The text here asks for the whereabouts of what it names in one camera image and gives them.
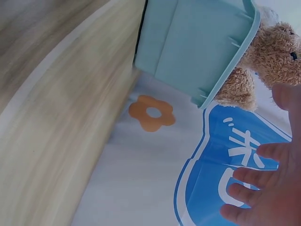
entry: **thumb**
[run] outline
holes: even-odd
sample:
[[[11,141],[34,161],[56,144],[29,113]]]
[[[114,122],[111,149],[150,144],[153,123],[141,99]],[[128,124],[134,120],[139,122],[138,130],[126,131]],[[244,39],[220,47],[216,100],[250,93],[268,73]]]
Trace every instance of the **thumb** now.
[[[293,140],[301,142],[301,85],[276,84],[272,93],[275,103],[288,111]]]

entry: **wooden surface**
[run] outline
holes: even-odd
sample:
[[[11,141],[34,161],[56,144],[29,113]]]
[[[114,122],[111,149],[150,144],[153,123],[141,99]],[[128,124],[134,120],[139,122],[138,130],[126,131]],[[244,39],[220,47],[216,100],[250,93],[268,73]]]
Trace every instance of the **wooden surface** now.
[[[1,226],[71,223],[139,74],[132,62],[143,7],[0,1]]]

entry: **blue sign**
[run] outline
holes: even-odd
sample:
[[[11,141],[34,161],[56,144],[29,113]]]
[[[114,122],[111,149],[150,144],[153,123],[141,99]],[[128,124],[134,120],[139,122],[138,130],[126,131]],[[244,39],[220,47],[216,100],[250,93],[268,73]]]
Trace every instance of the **blue sign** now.
[[[291,138],[260,116],[239,108],[211,104],[203,111],[203,122],[201,141],[176,184],[175,214],[181,226],[232,226],[220,216],[220,207],[228,203],[248,208],[227,194],[229,185],[239,183],[232,177],[234,170],[276,170],[277,162],[259,157],[256,149]]]

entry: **teddy bear head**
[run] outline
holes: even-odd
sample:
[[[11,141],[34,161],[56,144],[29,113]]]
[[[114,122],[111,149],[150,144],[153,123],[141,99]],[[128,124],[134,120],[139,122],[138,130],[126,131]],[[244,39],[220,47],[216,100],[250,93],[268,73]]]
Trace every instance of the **teddy bear head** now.
[[[301,84],[300,38],[287,23],[260,26],[242,61],[271,89],[275,83]]]

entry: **teddy bear arm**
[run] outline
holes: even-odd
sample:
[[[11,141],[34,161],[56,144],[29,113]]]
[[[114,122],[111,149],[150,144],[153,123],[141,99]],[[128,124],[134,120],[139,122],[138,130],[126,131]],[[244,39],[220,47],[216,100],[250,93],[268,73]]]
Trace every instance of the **teddy bear arm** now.
[[[250,71],[235,68],[214,99],[223,106],[237,106],[247,111],[256,110],[254,81]]]
[[[289,85],[301,84],[301,59],[298,61],[287,61],[284,66],[273,67],[268,73],[258,73],[259,78],[269,89],[272,89],[274,84],[285,83]]]

